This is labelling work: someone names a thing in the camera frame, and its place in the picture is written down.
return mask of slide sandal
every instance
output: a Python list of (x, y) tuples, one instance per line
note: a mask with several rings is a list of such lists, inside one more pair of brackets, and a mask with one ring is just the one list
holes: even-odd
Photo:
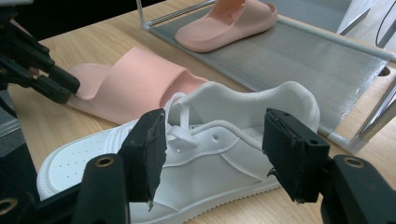
[(84, 63), (68, 72), (80, 81), (80, 87), (66, 104), (117, 124), (164, 107), (175, 92), (189, 93), (207, 82), (138, 47), (114, 66)]
[(176, 41), (195, 52), (209, 52), (275, 25), (277, 9), (259, 0), (218, 0), (197, 21), (180, 28)]

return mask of sneaker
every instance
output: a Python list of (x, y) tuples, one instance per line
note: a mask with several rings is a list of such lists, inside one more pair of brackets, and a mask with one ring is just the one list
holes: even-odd
[[(273, 167), (262, 152), (267, 107), (291, 113), (316, 132), (317, 102), (296, 82), (262, 92), (237, 92), (206, 82), (185, 95), (176, 93), (166, 111), (166, 162), (154, 205), (130, 203), (132, 223), (182, 223), (247, 196), (276, 189)], [(41, 199), (81, 181), (92, 158), (117, 153), (137, 120), (96, 133), (52, 152), (37, 175)]]

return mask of white shoelace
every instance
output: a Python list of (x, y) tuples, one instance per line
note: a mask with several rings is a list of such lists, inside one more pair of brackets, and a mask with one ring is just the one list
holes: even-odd
[[(165, 110), (165, 134), (167, 139), (179, 139), (182, 140), (192, 147), (198, 147), (199, 143), (189, 133), (189, 121), (190, 121), (190, 106), (183, 105), (180, 111), (180, 126), (170, 125), (168, 123), (169, 111), (172, 105), (176, 104), (180, 98), (186, 96), (185, 93), (177, 92), (163, 107)], [(117, 153), (120, 149), (123, 140), (126, 138), (128, 133), (136, 125), (135, 122), (128, 122), (121, 125), (119, 128), (114, 129), (108, 136), (105, 146), (106, 152)]]

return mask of black cable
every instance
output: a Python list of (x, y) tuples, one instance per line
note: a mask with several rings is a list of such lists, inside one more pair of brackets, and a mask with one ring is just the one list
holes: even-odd
[(381, 24), (379, 25), (378, 32), (376, 33), (376, 38), (375, 38), (375, 45), (378, 47), (378, 36), (379, 36), (379, 31), (381, 30), (382, 23), (384, 23), (385, 18), (388, 16), (390, 11), (392, 10), (393, 6), (396, 4), (396, 1), (392, 4), (392, 6), (389, 8), (387, 14), (385, 15), (384, 19), (382, 19)]
[(3, 98), (0, 96), (0, 106), (12, 117), (17, 119), (17, 113), (9, 107), (9, 105), (3, 100)]

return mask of table surface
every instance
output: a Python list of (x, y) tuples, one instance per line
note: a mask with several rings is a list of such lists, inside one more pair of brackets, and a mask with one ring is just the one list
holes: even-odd
[[(182, 0), (169, 0), (145, 7), (150, 20), (191, 5)], [(137, 11), (77, 29), (41, 41), (50, 49), (58, 66), (69, 69), (79, 63), (114, 64), (134, 46), (150, 50), (159, 56), (187, 67), (193, 74), (223, 83), (236, 91), (247, 91), (222, 74), (174, 48), (140, 26)], [(363, 94), (336, 132), (352, 137), (375, 107), (390, 82), (396, 77), (396, 65), (390, 63), (390, 75), (377, 77)], [(67, 105), (57, 105), (32, 89), (10, 85), (9, 93), (18, 114), (21, 129), (31, 152), (35, 168), (56, 148), (81, 137), (117, 125), (78, 111)], [(392, 188), (396, 187), (396, 119), (387, 124), (357, 155), (370, 162)], [(331, 156), (346, 154), (331, 144)], [(212, 209), (189, 223), (320, 223), (320, 202), (296, 204), (282, 188), (262, 193)]]

